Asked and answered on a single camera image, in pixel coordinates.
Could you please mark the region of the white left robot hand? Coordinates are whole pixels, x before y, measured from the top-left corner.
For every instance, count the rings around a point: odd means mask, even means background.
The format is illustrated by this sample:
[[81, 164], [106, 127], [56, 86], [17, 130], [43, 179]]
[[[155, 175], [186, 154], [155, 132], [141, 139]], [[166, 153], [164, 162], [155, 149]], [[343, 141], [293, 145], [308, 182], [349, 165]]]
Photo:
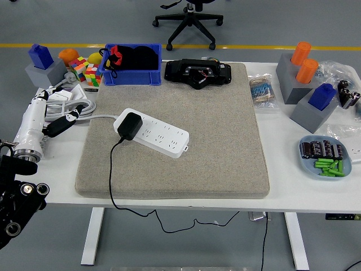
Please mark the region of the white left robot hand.
[[36, 95], [23, 114], [22, 123], [15, 137], [17, 143], [14, 157], [31, 160], [35, 163], [42, 158], [41, 141], [44, 136], [54, 138], [69, 129], [79, 118], [84, 106], [79, 104], [73, 111], [44, 127], [47, 101], [54, 92], [61, 91], [61, 87], [51, 87]]

